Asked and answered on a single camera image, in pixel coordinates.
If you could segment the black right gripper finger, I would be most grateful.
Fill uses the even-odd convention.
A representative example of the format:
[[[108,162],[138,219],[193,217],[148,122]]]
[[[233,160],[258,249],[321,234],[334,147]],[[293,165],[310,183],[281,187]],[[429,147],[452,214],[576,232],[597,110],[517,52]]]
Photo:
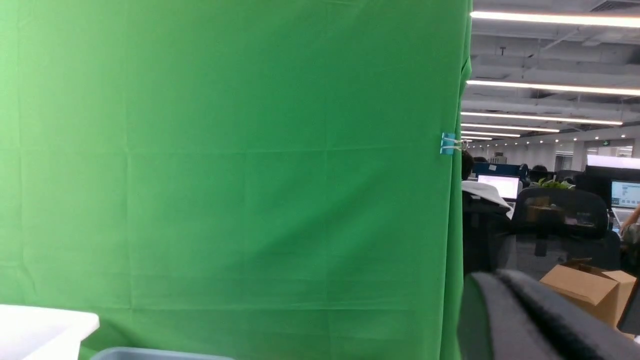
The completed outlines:
[[[639,346],[525,273],[464,280],[457,339],[464,360],[637,360]]]

